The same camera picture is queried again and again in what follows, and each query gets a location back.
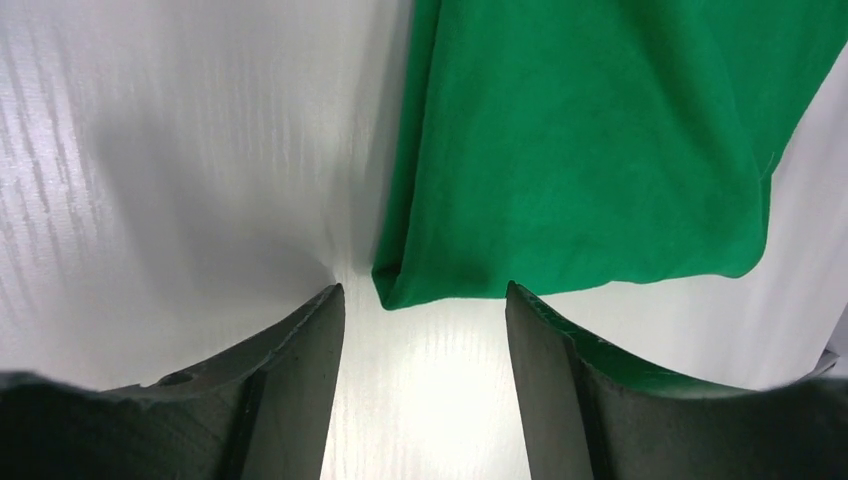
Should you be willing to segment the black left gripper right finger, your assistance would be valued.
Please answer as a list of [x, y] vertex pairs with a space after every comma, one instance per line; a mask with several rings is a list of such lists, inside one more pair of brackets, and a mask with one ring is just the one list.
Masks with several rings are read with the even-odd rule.
[[765, 391], [644, 360], [510, 283], [505, 319], [535, 479], [843, 479], [847, 383]]

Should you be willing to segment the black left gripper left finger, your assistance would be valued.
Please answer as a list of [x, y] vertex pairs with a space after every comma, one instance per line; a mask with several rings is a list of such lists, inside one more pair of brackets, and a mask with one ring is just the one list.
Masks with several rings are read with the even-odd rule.
[[149, 386], [1, 376], [5, 479], [317, 479], [345, 329], [331, 285], [267, 329]]

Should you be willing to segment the green t-shirt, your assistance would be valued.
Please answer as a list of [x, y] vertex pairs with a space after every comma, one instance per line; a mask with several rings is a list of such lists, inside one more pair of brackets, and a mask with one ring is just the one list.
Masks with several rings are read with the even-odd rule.
[[388, 310], [738, 278], [843, 1], [418, 1], [372, 278]]

